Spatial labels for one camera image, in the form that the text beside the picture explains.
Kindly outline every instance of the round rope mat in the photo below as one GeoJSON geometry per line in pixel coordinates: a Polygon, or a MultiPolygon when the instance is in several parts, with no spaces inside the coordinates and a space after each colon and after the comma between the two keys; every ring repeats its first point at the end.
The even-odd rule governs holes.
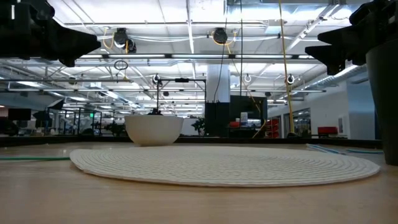
{"type": "Polygon", "coordinates": [[[380,167],[366,159],[289,149],[165,146],[78,149],[82,171],[103,177],[209,187],[279,187],[361,179],[380,167]]]}

